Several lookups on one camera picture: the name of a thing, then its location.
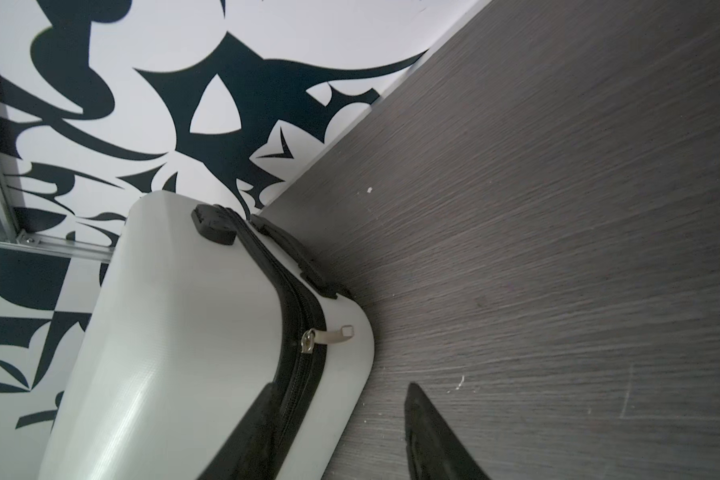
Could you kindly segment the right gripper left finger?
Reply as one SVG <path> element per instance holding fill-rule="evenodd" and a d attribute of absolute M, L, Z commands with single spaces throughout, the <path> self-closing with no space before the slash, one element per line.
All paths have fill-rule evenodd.
<path fill-rule="evenodd" d="M 274 479 L 286 420 L 283 392 L 267 383 L 198 479 Z"/>

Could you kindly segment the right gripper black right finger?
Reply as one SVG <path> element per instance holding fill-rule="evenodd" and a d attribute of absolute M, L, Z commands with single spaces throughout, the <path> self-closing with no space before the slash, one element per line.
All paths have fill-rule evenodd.
<path fill-rule="evenodd" d="M 408 385 L 404 413 L 411 479 L 490 479 L 417 383 Z"/>

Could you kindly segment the black suitcase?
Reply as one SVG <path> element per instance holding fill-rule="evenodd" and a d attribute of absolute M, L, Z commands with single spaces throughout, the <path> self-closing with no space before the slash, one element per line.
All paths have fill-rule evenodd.
<path fill-rule="evenodd" d="M 373 360 L 368 317 L 289 234 L 151 193 L 126 219 L 40 477 L 198 479 L 274 382 L 274 479 L 319 479 Z"/>

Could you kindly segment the aluminium cage frame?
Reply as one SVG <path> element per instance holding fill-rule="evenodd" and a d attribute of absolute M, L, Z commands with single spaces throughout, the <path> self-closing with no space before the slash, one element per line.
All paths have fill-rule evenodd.
<path fill-rule="evenodd" d="M 0 248 L 60 258 L 81 258 L 102 263 L 111 261 L 113 247 L 27 233 L 20 229 L 15 211 L 8 200 L 6 187 L 4 175 L 0 171 Z"/>

